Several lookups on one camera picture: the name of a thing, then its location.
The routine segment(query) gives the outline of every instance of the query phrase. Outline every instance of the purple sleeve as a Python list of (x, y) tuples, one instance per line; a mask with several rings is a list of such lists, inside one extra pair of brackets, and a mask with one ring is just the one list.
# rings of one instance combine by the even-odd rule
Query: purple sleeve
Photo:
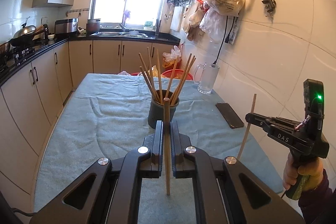
[(323, 170), (323, 180), (317, 188), (302, 192), (299, 199), (299, 207), (307, 224), (311, 224), (327, 206), (328, 200), (332, 197), (332, 190), (329, 188), (327, 172)]

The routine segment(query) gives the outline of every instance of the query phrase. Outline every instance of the smartphone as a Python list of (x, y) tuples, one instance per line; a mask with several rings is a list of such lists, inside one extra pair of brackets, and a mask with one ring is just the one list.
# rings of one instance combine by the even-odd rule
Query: smartphone
[(216, 107), (231, 128), (244, 127), (243, 121), (239, 118), (229, 103), (217, 103)]

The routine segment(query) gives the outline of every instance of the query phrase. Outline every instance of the glass mug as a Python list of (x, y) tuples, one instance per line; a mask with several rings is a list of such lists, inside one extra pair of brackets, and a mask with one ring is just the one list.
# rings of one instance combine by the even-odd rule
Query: glass mug
[(219, 67), (212, 63), (210, 65), (208, 65), (207, 63), (205, 63), (204, 65), (198, 64), (194, 72), (194, 79), (196, 76), (196, 72), (200, 68), (203, 68), (201, 78), (199, 81), (194, 80), (194, 83), (198, 84), (197, 90), (200, 93), (210, 94), (212, 92), (213, 85), (215, 84), (219, 72)]

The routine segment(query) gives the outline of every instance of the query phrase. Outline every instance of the mug handle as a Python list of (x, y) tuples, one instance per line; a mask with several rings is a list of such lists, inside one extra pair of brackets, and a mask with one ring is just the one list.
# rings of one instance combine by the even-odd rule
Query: mug handle
[(205, 68), (205, 65), (202, 65), (202, 64), (198, 64), (195, 71), (194, 71), (194, 83), (195, 84), (199, 84), (201, 79), (199, 79), (199, 81), (195, 81), (195, 76), (196, 76), (196, 72), (198, 71), (199, 68), (203, 67), (203, 69)]

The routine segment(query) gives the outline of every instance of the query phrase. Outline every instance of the hand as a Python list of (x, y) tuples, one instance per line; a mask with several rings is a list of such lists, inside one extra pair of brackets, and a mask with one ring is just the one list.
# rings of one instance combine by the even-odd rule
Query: hand
[(308, 164), (301, 165), (298, 169), (293, 167), (293, 156), (291, 153), (288, 154), (288, 159), (286, 162), (286, 167), (283, 171), (283, 187), (286, 190), (289, 190), (291, 185), (296, 183), (296, 178), (298, 175), (310, 175), (308, 181), (306, 182), (303, 191), (313, 190), (323, 180), (323, 163), (320, 158), (317, 158), (315, 161), (312, 161)]

